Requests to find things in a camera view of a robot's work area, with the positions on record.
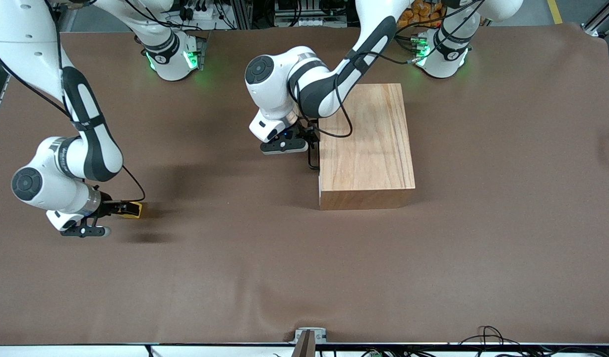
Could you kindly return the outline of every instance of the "brown table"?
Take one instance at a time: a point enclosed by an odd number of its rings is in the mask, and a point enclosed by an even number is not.
[[[0,344],[290,339],[609,343],[609,60],[575,25],[490,27],[450,79],[402,83],[417,189],[400,210],[320,212],[306,156],[265,157],[246,64],[295,45],[338,63],[354,29],[214,32],[206,70],[166,83],[131,34],[65,34],[125,163],[141,221],[63,238],[10,192],[70,124],[19,83],[0,112]],[[406,56],[397,45],[388,55]],[[121,175],[102,189],[138,197]]]

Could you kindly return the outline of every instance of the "wooden box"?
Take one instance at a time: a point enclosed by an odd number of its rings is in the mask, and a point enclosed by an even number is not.
[[[345,100],[348,138],[320,135],[320,209],[400,208],[415,188],[400,84],[358,84]],[[342,110],[320,128],[348,133]]]

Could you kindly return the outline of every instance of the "brown tabletop surface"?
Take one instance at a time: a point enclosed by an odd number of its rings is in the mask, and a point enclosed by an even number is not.
[[[401,83],[417,189],[399,210],[321,212],[306,156],[263,156],[248,61],[296,45],[329,65],[355,29],[214,32],[167,83],[132,34],[64,34],[144,219],[63,238],[10,177],[66,118],[13,81],[0,111],[0,344],[459,341],[609,343],[609,59],[576,25],[482,28],[452,78]],[[387,54],[407,57],[396,44]],[[126,174],[101,189],[137,198]]]

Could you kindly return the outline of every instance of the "yellow line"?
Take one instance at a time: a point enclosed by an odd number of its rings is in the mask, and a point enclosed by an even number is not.
[[[551,17],[553,18],[553,22],[556,25],[562,23],[562,18],[560,17],[560,11],[558,11],[558,5],[556,5],[556,0],[547,0],[547,4],[549,4],[549,11],[551,11]]]

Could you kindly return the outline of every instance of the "wooden block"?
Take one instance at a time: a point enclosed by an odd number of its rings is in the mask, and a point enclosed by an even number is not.
[[[345,100],[354,124],[348,138],[321,135],[320,209],[406,206],[415,188],[401,84],[358,84]],[[342,110],[320,128],[347,133]]]

